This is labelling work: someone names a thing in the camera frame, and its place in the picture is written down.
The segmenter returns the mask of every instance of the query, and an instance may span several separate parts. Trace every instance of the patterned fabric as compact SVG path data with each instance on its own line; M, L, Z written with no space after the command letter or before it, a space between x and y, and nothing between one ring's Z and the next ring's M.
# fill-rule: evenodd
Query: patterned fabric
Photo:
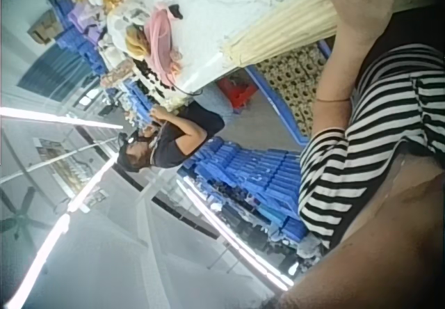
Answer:
M312 130L312 103L326 59L317 44L304 46L255 65L292 110L302 135Z
M384 182L398 147L445 168L445 66L431 47L380 57L362 76L349 127L315 135L301 156L298 212L328 248Z

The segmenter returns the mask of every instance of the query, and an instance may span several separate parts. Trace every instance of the person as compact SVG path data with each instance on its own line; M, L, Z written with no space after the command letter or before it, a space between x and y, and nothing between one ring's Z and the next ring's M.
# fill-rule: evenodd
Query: person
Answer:
M230 101L211 83L177 115L156 105L150 116L155 123L145 131L136 131L129 138L126 134L120 135L118 164L128 172L182 164L220 132L233 119L234 112Z
M337 35L298 203L330 252L264 307L445 308L443 38L392 47L363 71L394 0L331 1Z

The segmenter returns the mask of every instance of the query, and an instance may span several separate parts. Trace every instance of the blue cloth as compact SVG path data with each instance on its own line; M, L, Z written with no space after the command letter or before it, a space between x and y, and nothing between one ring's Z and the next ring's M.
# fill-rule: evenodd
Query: blue cloth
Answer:
M193 99L207 111L218 114L226 125L236 115L229 99L214 81L202 88L202 93L196 95Z

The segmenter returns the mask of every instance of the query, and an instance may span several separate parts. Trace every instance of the hair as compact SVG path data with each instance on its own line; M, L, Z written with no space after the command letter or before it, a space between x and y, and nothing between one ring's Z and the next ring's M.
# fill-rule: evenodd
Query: hair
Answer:
M152 154L152 148L147 148L143 157L136 157L133 154L127 154L128 145L123 145L119 150L119 156L117 163L123 167L127 172L139 172L142 168L148 168L151 166L150 156Z

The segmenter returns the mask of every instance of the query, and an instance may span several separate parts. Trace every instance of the black and white striped shirt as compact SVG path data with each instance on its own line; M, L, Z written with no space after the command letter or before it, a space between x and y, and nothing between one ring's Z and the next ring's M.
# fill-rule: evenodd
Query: black and white striped shirt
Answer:
M315 135L301 155L298 213L328 248L373 197L402 144L445 168L444 56L408 45L362 76L349 127Z

